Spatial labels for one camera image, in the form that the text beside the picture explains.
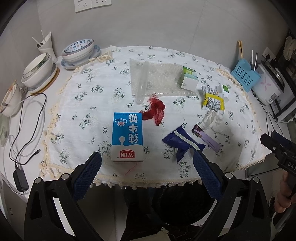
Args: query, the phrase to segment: finger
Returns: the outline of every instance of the finger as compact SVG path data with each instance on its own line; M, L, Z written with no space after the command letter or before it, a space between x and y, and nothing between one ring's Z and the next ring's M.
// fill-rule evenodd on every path
M291 200L287 199L280 192L277 194L277 200L282 207L287 208L287 207L290 207L290 205L291 205Z
M294 194L291 198L291 203L296 203L296 194Z
M289 173L287 171L283 172L283 180L286 182L288 180Z
M290 189L288 184L283 180L281 180L280 182L280 190L281 194L283 194L285 197L289 197L292 194L292 190Z
M274 203L274 209L277 213L283 213L286 209L282 207L279 202L276 200Z

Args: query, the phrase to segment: wooden coaster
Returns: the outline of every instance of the wooden coaster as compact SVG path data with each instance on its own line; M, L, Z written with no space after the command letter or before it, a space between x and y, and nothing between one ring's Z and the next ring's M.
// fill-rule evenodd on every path
M46 91L52 85L52 83L57 79L58 76L59 76L59 67L57 67L57 71L56 71L54 77L52 78L52 80L43 89L39 90L38 92L35 92L34 94L39 94L39 93L43 93L44 91Z

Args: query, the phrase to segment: bubble wrap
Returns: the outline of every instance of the bubble wrap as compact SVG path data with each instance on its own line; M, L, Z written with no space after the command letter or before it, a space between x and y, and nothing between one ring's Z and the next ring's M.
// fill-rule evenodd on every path
M136 97L139 78L143 62L130 58L131 68L131 91L133 98ZM183 66L179 64L163 64L150 62L148 81L145 96L157 94L158 96L187 96L195 93L181 89L181 73Z

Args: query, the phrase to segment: white and green box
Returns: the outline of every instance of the white and green box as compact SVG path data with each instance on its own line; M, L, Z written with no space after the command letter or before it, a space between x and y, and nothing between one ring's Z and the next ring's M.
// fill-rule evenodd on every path
M183 66L183 71L181 75L182 89L187 89L195 91L198 84L198 77L194 69L187 68Z

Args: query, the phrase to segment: power adapter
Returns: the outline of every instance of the power adapter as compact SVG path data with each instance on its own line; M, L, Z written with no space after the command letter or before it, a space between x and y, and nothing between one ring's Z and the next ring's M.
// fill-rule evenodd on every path
M19 192L25 192L29 189L28 181L24 170L15 169L13 172L13 179L15 180L15 186Z

